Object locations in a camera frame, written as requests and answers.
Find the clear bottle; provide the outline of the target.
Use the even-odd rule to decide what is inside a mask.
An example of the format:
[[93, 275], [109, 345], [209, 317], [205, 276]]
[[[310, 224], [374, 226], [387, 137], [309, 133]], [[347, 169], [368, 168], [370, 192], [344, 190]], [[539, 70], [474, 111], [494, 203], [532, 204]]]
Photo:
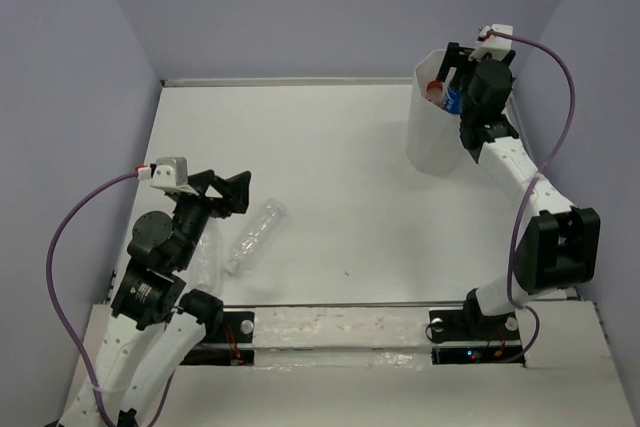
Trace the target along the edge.
[[284, 204], [274, 198], [267, 199], [231, 243], [223, 265], [225, 272], [237, 277], [256, 267], [287, 221]]

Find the blue label water bottle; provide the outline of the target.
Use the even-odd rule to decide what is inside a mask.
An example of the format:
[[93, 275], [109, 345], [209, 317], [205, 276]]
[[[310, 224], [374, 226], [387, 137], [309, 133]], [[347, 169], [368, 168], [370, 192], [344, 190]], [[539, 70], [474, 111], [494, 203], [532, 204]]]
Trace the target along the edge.
[[460, 76], [453, 76], [444, 93], [443, 109], [452, 115], [461, 114], [462, 84]]

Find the red cap small bottle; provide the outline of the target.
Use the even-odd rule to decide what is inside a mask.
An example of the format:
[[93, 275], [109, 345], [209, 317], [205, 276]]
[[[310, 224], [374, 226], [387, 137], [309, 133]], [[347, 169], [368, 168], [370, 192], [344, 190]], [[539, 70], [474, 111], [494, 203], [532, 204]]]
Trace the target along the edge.
[[444, 103], [445, 88], [442, 82], [429, 81], [425, 87], [425, 99], [432, 104], [442, 107]]

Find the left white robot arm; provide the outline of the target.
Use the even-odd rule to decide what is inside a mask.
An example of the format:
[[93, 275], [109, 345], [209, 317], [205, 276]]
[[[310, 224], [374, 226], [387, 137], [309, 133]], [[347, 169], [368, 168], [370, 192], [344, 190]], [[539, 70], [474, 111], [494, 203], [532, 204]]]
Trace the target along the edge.
[[53, 281], [53, 258], [64, 228], [79, 212], [74, 207], [50, 241], [45, 266], [52, 306], [84, 362], [87, 379], [79, 398], [58, 420], [60, 426], [113, 426], [124, 392], [146, 349], [161, 331], [185, 283], [177, 272], [188, 267], [209, 219], [243, 214], [249, 207], [251, 174], [228, 179], [207, 170], [165, 174], [160, 165], [141, 166], [98, 187], [103, 192], [128, 179], [149, 178], [176, 204], [172, 214], [152, 211], [132, 229], [124, 278], [111, 304], [111, 322], [96, 358], [90, 358], [59, 302]]

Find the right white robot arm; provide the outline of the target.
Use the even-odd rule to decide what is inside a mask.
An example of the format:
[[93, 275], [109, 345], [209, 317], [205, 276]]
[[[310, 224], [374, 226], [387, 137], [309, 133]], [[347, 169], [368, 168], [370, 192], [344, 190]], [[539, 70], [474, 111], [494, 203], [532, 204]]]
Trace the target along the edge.
[[595, 274], [599, 215], [577, 207], [552, 185], [505, 114], [514, 57], [510, 47], [450, 43], [437, 74], [439, 80], [452, 76], [445, 105], [460, 115], [461, 143], [514, 203], [516, 219], [506, 273], [472, 289], [460, 309], [432, 315], [426, 333], [436, 344], [486, 340], [516, 310]]

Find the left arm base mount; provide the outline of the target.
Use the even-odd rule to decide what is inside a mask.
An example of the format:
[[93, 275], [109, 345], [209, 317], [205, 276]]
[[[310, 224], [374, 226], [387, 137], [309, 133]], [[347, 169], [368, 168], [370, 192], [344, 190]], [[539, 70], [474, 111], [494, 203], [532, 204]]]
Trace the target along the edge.
[[252, 366], [254, 319], [255, 312], [251, 310], [226, 311], [220, 326], [207, 331], [204, 339], [181, 361], [181, 366]]

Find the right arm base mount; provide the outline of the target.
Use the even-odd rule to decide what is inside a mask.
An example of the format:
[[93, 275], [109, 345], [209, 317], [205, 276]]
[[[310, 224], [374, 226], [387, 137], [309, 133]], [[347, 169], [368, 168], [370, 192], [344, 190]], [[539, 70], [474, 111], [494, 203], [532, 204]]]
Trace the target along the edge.
[[425, 335], [432, 344], [434, 365], [525, 364], [524, 343], [514, 312], [472, 327], [463, 321], [461, 309], [429, 312]]

